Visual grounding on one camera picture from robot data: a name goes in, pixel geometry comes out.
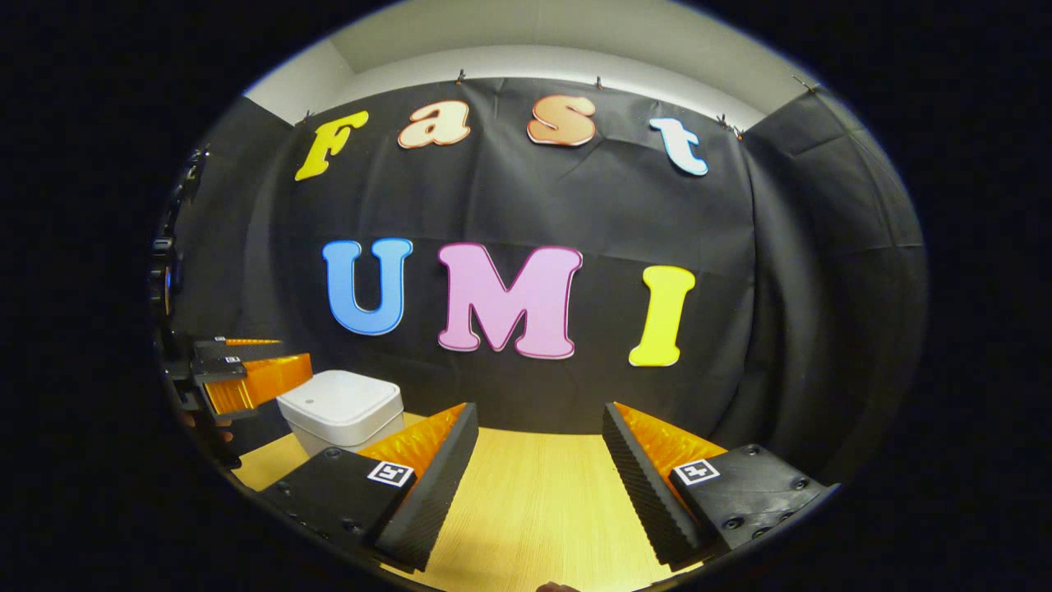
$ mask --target letter m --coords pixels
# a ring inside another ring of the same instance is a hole
[[[493,351],[511,339],[519,320],[526,318],[515,351],[531,359],[562,360],[573,355],[567,339],[570,281],[581,268],[581,252],[563,246],[541,246],[523,263],[519,277],[505,288],[486,247],[457,242],[439,249],[449,270],[449,308],[439,345],[447,350],[473,352],[482,343],[471,331],[471,311]]]

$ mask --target white container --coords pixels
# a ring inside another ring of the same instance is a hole
[[[357,452],[405,427],[398,385],[343,370],[316,374],[278,407],[309,456],[333,446]]]

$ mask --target orange letter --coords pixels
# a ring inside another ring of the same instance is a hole
[[[526,132],[539,144],[579,146],[595,135],[595,124],[588,119],[594,113],[595,105],[584,97],[544,97],[533,105],[534,119],[526,124]]]
[[[398,144],[404,148],[426,146],[431,142],[440,146],[456,144],[471,131],[465,125],[467,103],[463,101],[441,101],[418,108],[409,116],[409,121],[413,123],[398,136]]]

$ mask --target screw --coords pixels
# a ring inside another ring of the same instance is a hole
[[[350,518],[344,518],[340,520],[340,524],[343,525],[343,530],[349,533],[362,534],[362,525],[356,523],[355,520],[351,520]]]

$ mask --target blue letter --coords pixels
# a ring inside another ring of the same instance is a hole
[[[322,248],[328,263],[329,309],[340,325],[360,335],[390,333],[402,323],[405,310],[402,262],[412,252],[412,243],[404,238],[382,238],[372,243],[372,253],[380,259],[380,307],[363,311],[355,301],[355,260],[362,247],[353,240],[338,240]]]
[[[699,177],[709,171],[709,165],[701,158],[694,158],[690,151],[690,144],[697,145],[697,136],[684,129],[679,119],[655,117],[650,120],[650,126],[661,129],[665,151],[676,166]]]

